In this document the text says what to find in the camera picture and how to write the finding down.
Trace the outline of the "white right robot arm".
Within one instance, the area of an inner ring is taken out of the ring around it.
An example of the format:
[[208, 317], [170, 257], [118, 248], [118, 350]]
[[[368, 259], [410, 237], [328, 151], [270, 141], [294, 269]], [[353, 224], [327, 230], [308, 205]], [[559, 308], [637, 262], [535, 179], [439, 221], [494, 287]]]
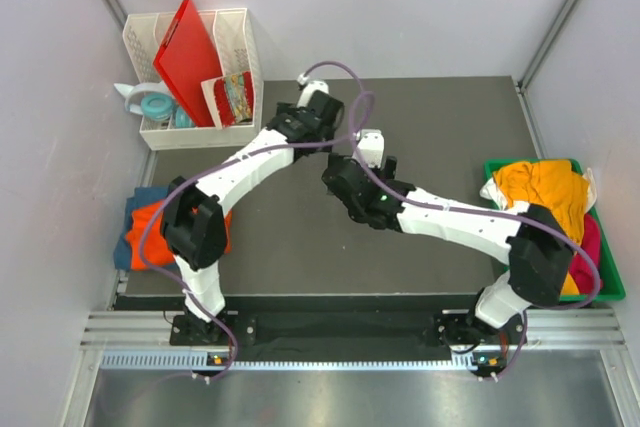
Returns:
[[356, 223], [439, 238], [506, 266], [469, 310], [465, 323], [474, 340], [492, 341], [530, 306], [559, 305], [573, 252], [549, 209], [520, 203], [497, 211], [444, 199], [395, 179], [395, 163], [389, 157], [368, 176], [354, 158], [332, 154], [322, 180]]

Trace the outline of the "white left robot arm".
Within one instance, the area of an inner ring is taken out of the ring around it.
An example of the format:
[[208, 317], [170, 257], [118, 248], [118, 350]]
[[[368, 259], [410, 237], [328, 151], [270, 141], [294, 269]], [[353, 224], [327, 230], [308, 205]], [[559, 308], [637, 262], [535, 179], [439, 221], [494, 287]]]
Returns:
[[186, 284], [185, 315], [203, 342], [220, 341], [227, 329], [218, 269], [230, 241], [227, 215], [270, 175], [304, 156], [329, 152], [343, 112], [344, 103], [329, 94], [328, 84], [313, 81], [297, 103], [277, 106], [276, 116], [228, 159], [228, 167], [190, 185], [182, 177], [170, 185], [160, 232]]

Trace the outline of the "orange t shirt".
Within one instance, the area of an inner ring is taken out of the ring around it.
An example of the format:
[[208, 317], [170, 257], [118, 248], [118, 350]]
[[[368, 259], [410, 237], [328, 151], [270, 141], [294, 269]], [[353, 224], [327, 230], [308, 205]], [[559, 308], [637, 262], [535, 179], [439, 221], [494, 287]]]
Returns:
[[[143, 262], [139, 248], [145, 228], [149, 224], [153, 215], [156, 213], [161, 201], [149, 204], [144, 207], [134, 209], [131, 215], [132, 226], [128, 227], [125, 232], [125, 243], [131, 248], [131, 268], [134, 271], [146, 270], [147, 266]], [[162, 217], [159, 216], [154, 222], [144, 244], [145, 258], [153, 265], [158, 267], [167, 267], [174, 264], [174, 256], [169, 250], [168, 244], [161, 235]]]

